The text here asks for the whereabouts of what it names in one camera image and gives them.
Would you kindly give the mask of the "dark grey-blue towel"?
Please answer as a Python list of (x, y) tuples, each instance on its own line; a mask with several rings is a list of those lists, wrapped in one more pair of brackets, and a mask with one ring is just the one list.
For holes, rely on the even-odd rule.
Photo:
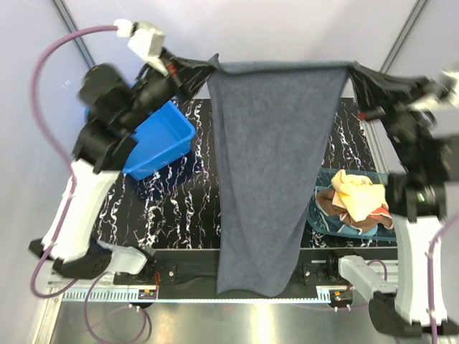
[(297, 265), (352, 64), (209, 62), (222, 222), (217, 290), (274, 297)]

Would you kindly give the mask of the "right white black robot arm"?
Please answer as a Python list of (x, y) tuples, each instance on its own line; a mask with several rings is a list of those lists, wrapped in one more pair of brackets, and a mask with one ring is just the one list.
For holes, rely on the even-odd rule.
[(447, 343), (458, 335), (442, 296), (440, 241), (458, 220), (448, 216), (445, 185), (458, 180), (458, 137), (435, 138), (435, 112), (458, 106), (458, 68), (439, 80), (394, 77), (356, 64), (350, 77), (360, 118), (379, 120), (404, 168), (391, 173), (386, 200), (397, 239), (398, 280), (383, 280), (357, 255), (326, 265), (334, 284), (347, 280), (367, 301), (374, 328), (395, 338), (429, 335)]

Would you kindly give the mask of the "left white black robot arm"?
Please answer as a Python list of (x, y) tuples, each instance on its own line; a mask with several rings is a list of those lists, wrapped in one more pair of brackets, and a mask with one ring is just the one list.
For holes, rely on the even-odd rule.
[(143, 249), (97, 241), (92, 237), (105, 195), (139, 144), (137, 129), (173, 97), (189, 102), (214, 72), (207, 61), (177, 57), (162, 50), (164, 72), (145, 64), (129, 85), (112, 64), (99, 64), (83, 78), (79, 98), (88, 118), (70, 156), (63, 199), (47, 234), (30, 242), (40, 264), (52, 262), (61, 277), (92, 280), (105, 272), (129, 274), (150, 282), (154, 258)]

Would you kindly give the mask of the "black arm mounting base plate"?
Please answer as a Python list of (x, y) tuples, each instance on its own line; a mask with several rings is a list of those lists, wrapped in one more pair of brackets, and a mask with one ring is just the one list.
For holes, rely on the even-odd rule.
[[(217, 279), (218, 249), (160, 249), (156, 251), (149, 270), (141, 277), (116, 272), (115, 285), (183, 285), (187, 282)], [(362, 248), (300, 250), (298, 262), (290, 277), (290, 285), (317, 285), (319, 282), (344, 284), (338, 274), (338, 259), (348, 255), (364, 256)]]

